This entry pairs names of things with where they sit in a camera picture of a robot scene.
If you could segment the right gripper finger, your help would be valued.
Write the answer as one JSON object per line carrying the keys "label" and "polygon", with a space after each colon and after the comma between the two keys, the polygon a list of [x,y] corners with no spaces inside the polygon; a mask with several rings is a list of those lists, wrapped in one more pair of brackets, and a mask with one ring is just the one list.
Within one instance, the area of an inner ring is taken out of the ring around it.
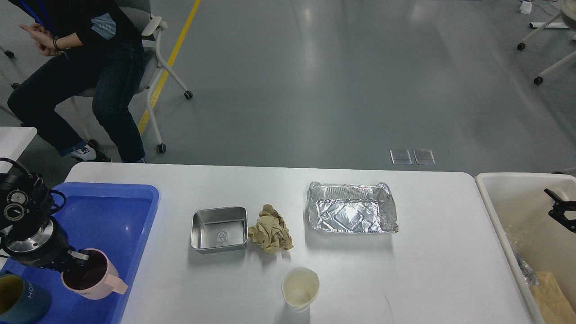
{"label": "right gripper finger", "polygon": [[576,233],[576,220],[570,220],[565,216],[566,212],[574,212],[576,211],[576,202],[575,201],[564,201],[553,192],[551,189],[544,189],[546,195],[553,199],[554,203],[552,209],[549,210],[549,216],[557,221],[560,225],[564,226],[567,230],[571,231],[572,233]]}

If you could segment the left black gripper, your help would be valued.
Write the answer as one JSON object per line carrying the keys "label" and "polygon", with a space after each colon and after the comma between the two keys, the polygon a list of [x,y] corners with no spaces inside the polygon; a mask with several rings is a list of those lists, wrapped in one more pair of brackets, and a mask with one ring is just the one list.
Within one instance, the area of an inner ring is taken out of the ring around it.
{"label": "left black gripper", "polygon": [[53,217],[48,217],[30,238],[23,240],[16,240],[12,236],[2,238],[1,248],[23,266],[59,270],[60,273],[88,266],[93,251],[88,249],[74,251],[67,235]]}

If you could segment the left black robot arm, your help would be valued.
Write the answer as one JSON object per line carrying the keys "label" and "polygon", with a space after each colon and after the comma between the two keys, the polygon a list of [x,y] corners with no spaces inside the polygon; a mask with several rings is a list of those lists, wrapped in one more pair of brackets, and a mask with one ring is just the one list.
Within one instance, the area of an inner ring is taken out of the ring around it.
{"label": "left black robot arm", "polygon": [[68,234],[54,214],[66,203],[65,195],[48,188],[42,176],[3,157],[21,175],[1,174],[1,248],[27,267],[59,273],[86,268],[92,252],[70,246]]}

